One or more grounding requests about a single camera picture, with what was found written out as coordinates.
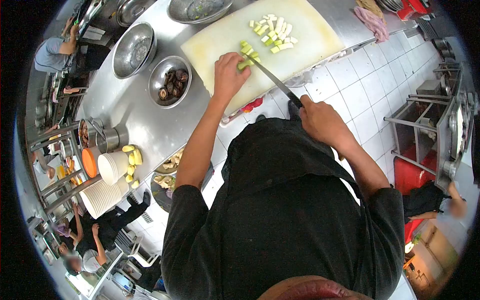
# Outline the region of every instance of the knife handle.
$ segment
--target knife handle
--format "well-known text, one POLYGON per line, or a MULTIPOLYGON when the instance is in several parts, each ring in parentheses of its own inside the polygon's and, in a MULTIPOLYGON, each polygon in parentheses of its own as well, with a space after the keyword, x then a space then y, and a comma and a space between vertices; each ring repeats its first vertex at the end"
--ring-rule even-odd
POLYGON ((299 109, 303 106, 302 103, 300 102, 300 99, 293 93, 293 92, 289 92, 287 94, 287 97, 293 101, 293 104, 295 104, 296 107, 298 107, 299 109))

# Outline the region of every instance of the lip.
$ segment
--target lip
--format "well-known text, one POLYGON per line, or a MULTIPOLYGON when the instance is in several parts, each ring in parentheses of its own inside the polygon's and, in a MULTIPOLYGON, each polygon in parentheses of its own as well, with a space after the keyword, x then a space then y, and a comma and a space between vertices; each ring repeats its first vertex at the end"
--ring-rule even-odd
POLYGON ((315 279, 298 283, 279 295, 275 300, 312 300, 350 296, 348 290, 335 281, 315 279))

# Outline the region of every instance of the black shirt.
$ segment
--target black shirt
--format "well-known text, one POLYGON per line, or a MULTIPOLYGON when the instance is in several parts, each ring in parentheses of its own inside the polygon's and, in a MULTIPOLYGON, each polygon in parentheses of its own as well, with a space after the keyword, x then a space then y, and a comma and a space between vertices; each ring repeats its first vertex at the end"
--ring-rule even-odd
POLYGON ((283 279, 319 275, 376 299, 403 264, 401 194, 358 206, 331 149, 296 122, 266 119, 231 143, 210 211, 200 191, 173 194, 162 274, 173 299, 257 299, 283 279))

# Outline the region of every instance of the white cutting board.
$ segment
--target white cutting board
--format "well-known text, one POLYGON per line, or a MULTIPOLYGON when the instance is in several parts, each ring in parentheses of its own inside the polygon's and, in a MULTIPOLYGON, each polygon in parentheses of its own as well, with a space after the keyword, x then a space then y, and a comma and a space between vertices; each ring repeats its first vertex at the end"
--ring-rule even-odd
MULTIPOLYGON (((214 65, 220 55, 240 52, 240 41, 246 40, 259 53, 262 65, 281 81, 341 51, 345 46, 335 31, 307 0, 258 0, 216 21, 186 41, 181 49, 204 82, 210 95, 214 92, 214 65), (294 48, 276 54, 266 47, 249 21, 263 15, 284 17, 293 25, 290 36, 298 43, 294 48)), ((233 97, 225 110, 228 116, 265 93, 274 83, 261 70, 251 67, 252 75, 233 97)))

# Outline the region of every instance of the orange lid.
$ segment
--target orange lid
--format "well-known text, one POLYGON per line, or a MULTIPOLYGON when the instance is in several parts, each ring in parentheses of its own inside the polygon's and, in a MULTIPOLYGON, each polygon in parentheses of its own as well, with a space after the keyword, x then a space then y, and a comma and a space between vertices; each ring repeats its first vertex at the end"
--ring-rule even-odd
POLYGON ((82 151, 82 161, 84 162, 84 168, 88 176, 91 178, 96 176, 96 162, 92 150, 85 148, 82 151))

